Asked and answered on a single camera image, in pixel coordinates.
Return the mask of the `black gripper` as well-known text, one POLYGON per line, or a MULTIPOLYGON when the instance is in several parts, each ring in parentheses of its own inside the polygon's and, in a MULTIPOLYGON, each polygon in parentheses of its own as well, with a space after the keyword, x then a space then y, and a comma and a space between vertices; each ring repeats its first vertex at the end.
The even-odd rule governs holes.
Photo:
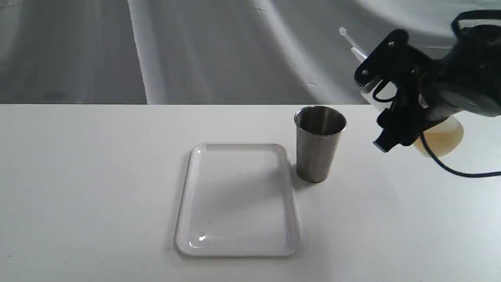
POLYGON ((440 60, 408 44, 406 30, 393 30, 358 66, 359 88, 390 81, 397 100, 379 114, 382 128, 374 145, 382 152, 410 146, 420 122, 439 122, 460 111, 486 117, 500 115, 500 27, 454 28, 456 43, 440 60))

